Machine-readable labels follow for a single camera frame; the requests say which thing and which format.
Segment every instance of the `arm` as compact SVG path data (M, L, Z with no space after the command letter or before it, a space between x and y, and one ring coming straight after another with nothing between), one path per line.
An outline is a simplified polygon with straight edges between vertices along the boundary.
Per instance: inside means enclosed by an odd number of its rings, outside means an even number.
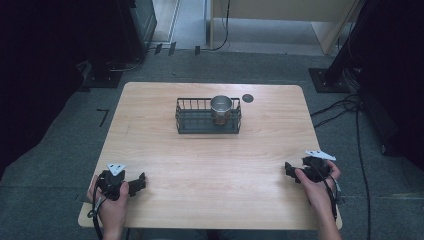
M332 170L331 176L334 179L337 179L340 176L340 170L332 161L328 161L328 165L331 167ZM316 214L319 239L342 239L339 230L337 229L336 222L334 221L334 217L331 210L330 198L328 197L328 193L324 183L315 183L310 181L300 169L296 169L295 173L301 181L302 185L304 186L305 193L309 198L313 211ZM328 185L333 189L333 180L327 179L326 181Z
M94 176L87 197L93 201L93 191L97 181ZM129 186L127 182L122 183L119 193L119 199L116 201L106 200L100 207L99 217L103 224L103 239L116 240L121 239L122 230L124 229L125 220L127 218L127 200ZM96 202L100 196L104 196L97 191Z

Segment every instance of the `metal cup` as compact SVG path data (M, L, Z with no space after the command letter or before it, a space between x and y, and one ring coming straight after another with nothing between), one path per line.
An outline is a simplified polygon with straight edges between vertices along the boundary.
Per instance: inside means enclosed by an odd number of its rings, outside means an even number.
M211 100L211 110L213 122L217 125L224 125L228 122L231 115L233 101L231 98L218 95Z

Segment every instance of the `table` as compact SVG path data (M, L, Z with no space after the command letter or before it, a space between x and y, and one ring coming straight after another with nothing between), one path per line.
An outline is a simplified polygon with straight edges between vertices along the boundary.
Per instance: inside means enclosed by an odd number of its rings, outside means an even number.
M244 94L254 101L241 102L239 134L177 133L177 98ZM107 163L126 164L128 181L146 173L147 188L129 200L130 228L316 229L301 185L283 168L300 167L315 149L299 86L128 83L95 174ZM81 226L93 226L90 209L83 204Z
M340 32L354 15L359 0L231 0L230 18L311 22L324 54L334 46ZM225 18L228 0L209 0L209 43L214 48L214 18Z

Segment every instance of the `basket wire bar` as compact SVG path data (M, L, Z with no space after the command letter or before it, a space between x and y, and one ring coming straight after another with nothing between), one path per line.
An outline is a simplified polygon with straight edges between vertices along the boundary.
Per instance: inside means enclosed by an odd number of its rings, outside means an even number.
M175 110L180 134L231 133L238 134L241 126L240 98L231 98L232 106L226 124L215 124L210 102L212 98L178 98Z

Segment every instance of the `white card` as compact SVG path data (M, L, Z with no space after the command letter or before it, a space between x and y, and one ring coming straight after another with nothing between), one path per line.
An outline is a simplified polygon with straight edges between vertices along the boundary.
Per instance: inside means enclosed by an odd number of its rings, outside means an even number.
M322 158L322 159L328 159L328 160L332 160L332 161L336 161L336 157L328 155L327 153L318 150L318 151L309 151L306 150L305 151L306 154L312 156L312 157L317 157L317 158Z
M109 171L112 173L113 176L117 176L120 172L122 172L122 170L124 170L125 167L126 165L119 163L107 164L107 168L109 168Z

